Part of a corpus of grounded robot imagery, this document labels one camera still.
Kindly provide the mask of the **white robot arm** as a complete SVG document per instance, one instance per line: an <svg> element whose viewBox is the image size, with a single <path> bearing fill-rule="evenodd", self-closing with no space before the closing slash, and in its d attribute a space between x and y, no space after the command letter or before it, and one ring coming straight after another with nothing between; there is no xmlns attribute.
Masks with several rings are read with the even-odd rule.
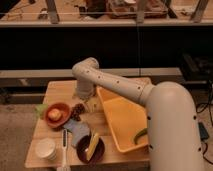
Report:
<svg viewBox="0 0 213 171"><path fill-rule="evenodd" d="M82 99L98 85L146 108L150 171L204 171L195 104L182 85L170 81L154 85L105 73L92 57L76 63L72 74Z"/></svg>

